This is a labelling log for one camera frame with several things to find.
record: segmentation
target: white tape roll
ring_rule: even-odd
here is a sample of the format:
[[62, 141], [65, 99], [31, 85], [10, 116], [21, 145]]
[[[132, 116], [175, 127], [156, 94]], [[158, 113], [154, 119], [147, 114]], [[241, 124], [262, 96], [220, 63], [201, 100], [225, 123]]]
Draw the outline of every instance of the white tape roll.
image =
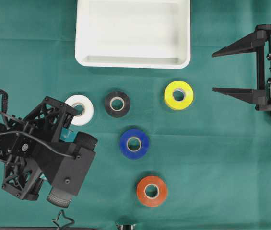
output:
[[73, 95], [68, 98], [65, 103], [71, 107], [76, 107], [80, 105], [84, 108], [83, 112], [80, 115], [73, 117], [73, 120], [71, 122], [73, 125], [85, 125], [93, 118], [94, 106], [91, 100], [89, 100], [87, 97], [83, 95]]

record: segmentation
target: white tray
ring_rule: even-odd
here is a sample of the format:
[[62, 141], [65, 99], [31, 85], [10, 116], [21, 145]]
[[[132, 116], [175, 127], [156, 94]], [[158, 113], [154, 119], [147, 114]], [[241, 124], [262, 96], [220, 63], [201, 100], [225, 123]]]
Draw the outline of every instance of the white tray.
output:
[[190, 62], [190, 0], [78, 0], [84, 66], [181, 69]]

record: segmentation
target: red tape roll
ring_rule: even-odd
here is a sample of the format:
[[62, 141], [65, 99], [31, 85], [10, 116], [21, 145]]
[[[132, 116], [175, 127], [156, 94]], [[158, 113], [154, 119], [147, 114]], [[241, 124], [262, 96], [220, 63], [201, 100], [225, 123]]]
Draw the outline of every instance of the red tape roll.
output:
[[[157, 194], [154, 197], [149, 197], [146, 194], [146, 188], [153, 185], [157, 188]], [[147, 176], [141, 179], [137, 185], [136, 194], [139, 201], [147, 207], [160, 206], [167, 197], [167, 187], [164, 181], [157, 176]]]

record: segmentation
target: black cable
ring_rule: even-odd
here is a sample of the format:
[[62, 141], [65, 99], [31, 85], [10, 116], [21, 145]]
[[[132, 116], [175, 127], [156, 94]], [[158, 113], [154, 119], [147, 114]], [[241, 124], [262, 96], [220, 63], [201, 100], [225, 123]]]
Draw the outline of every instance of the black cable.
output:
[[67, 155], [65, 153], [61, 153], [61, 152], [56, 151], [54, 148], [52, 148], [50, 145], [48, 145], [47, 143], [43, 142], [42, 140], [40, 140], [40, 139], [32, 136], [31, 134], [28, 134], [28, 133], [25, 133], [25, 132], [22, 132], [22, 131], [14, 131], [13, 130], [13, 131], [7, 131], [7, 132], [0, 132], [0, 136], [1, 135], [8, 135], [8, 134], [17, 134], [17, 133], [21, 134], [21, 135], [24, 135], [24, 136], [26, 136], [26, 137], [28, 137], [28, 138], [30, 138], [30, 139], [38, 142], [39, 144], [45, 146], [47, 149], [49, 149], [50, 151], [54, 152], [57, 155], [61, 155], [63, 157], [74, 158], [74, 156], [72, 156], [72, 155]]
[[[61, 226], [59, 225], [59, 223], [58, 223], [58, 220], [59, 220], [59, 217], [60, 217], [61, 214], [62, 214], [62, 216], [64, 217], [64, 219], [70, 221], [69, 223], [63, 225], [62, 227], [61, 227]], [[65, 215], [64, 210], [62, 209], [62, 210], [59, 211], [59, 213], [57, 214], [57, 217], [55, 217], [55, 219], [52, 219], [52, 223], [54, 223], [54, 224], [57, 226], [57, 229], [56, 229], [56, 230], [64, 230], [65, 228], [74, 225], [74, 220], [73, 220], [73, 218], [67, 217], [67, 216]]]
[[[7, 108], [8, 108], [8, 99], [9, 99], [9, 96], [7, 94], [7, 92], [5, 92], [4, 90], [0, 90], [0, 95], [2, 95], [2, 100], [1, 100], [1, 111], [3, 113], [7, 113]], [[6, 126], [7, 129], [9, 129], [9, 125], [8, 125], [8, 122], [7, 122], [7, 118], [2, 115], [2, 119], [3, 119], [3, 122]]]

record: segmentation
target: teal fabric surface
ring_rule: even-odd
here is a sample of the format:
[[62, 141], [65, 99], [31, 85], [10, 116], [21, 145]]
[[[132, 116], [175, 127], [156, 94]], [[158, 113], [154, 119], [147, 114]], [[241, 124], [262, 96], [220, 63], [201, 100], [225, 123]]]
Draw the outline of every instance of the teal fabric surface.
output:
[[[9, 114], [24, 117], [47, 95], [65, 101], [88, 96], [93, 120], [71, 126], [97, 137], [95, 160], [79, 195], [66, 210], [76, 226], [114, 230], [271, 230], [271, 118], [253, 105], [212, 92], [212, 87], [256, 87], [254, 54], [211, 54], [271, 23], [271, 0], [192, 0], [191, 62], [181, 70], [87, 68], [74, 57], [75, 0], [0, 0], [0, 88], [9, 93]], [[183, 80], [195, 93], [185, 111], [166, 107], [168, 83]], [[127, 116], [103, 108], [113, 89], [131, 99]], [[145, 157], [131, 161], [119, 151], [129, 128], [150, 139]], [[136, 185], [158, 175], [168, 187], [165, 203], [142, 206]], [[0, 164], [0, 185], [3, 165]], [[51, 226], [59, 208], [0, 189], [0, 226]]]

